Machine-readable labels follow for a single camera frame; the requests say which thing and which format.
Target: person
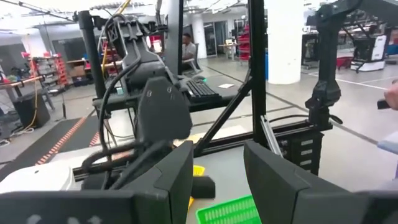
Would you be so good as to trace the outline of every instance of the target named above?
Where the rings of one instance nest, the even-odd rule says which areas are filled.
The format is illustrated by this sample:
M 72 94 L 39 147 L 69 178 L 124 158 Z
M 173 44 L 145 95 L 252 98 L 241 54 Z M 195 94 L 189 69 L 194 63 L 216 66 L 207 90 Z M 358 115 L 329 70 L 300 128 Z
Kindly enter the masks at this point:
M 192 43 L 192 37 L 190 34 L 185 33 L 182 35 L 182 60 L 188 60 L 195 58 L 197 48 Z M 192 67 L 189 63 L 182 63 L 182 71 L 191 70 Z
M 398 110 L 398 82 L 393 82 L 392 86 L 384 92 L 384 98 L 393 110 Z

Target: blue bin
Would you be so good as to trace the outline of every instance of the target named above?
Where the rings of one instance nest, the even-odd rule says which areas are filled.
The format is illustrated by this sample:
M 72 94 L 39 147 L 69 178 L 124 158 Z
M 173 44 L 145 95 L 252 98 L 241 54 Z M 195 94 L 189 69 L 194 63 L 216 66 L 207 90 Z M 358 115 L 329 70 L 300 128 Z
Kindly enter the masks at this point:
M 268 80 L 268 53 L 266 53 L 266 80 Z
M 398 44 L 391 44 L 387 47 L 387 55 L 396 55 L 398 54 Z

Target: white paper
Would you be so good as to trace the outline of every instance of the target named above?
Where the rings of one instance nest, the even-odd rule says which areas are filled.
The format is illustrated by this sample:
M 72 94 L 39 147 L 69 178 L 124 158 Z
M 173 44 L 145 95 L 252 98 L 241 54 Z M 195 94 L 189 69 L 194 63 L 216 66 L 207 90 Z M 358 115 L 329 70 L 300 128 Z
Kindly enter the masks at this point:
M 229 87 L 232 87 L 232 86 L 234 86 L 233 84 L 222 84 L 222 85 L 219 85 L 218 87 L 220 87 L 220 88 L 229 88 Z

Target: black monitor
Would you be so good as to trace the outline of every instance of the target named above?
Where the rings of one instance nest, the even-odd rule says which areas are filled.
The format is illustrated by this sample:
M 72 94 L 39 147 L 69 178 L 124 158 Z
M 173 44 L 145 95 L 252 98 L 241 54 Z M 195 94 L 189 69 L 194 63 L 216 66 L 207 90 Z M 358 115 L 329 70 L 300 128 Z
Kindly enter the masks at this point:
M 165 34 L 165 64 L 174 75 L 181 75 L 183 0 L 166 0 L 169 12 L 165 15 L 168 31 Z

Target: green basket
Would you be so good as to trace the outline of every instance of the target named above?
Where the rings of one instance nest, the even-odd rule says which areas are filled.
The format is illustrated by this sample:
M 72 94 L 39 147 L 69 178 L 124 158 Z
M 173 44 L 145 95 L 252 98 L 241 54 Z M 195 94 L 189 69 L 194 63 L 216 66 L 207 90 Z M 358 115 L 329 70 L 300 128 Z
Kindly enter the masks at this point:
M 251 195 L 197 211 L 198 224 L 261 224 Z

